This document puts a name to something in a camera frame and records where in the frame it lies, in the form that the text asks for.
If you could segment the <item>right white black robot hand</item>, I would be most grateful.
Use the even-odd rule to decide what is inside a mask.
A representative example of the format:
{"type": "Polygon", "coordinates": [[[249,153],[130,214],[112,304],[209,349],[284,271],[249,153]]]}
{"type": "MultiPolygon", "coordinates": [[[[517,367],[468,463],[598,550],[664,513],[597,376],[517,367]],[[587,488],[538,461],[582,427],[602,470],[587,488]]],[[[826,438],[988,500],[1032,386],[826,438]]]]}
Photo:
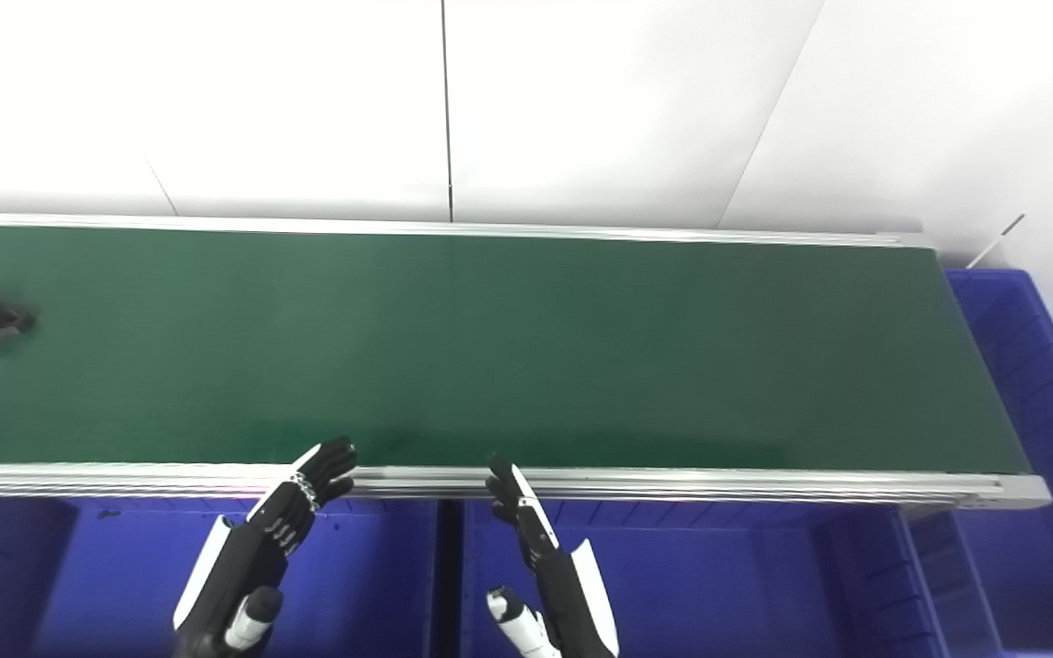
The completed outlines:
{"type": "Polygon", "coordinates": [[[521,470],[497,454],[488,466],[492,512],[515,530],[542,603],[531,609],[514,589],[489,589],[494,624],[522,657],[618,657],[617,621],[590,540],[563,549],[521,470]]]}

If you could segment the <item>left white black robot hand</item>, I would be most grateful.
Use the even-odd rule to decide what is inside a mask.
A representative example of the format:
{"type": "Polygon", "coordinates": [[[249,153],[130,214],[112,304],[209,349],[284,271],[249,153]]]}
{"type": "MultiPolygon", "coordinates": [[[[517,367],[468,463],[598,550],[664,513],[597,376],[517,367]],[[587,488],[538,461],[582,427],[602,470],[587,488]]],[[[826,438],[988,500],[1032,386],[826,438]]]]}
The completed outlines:
{"type": "Polygon", "coordinates": [[[330,501],[354,487],[356,447],[346,436],[311,447],[250,509],[221,515],[173,612],[175,657],[259,657],[279,620],[289,558],[330,501]]]}

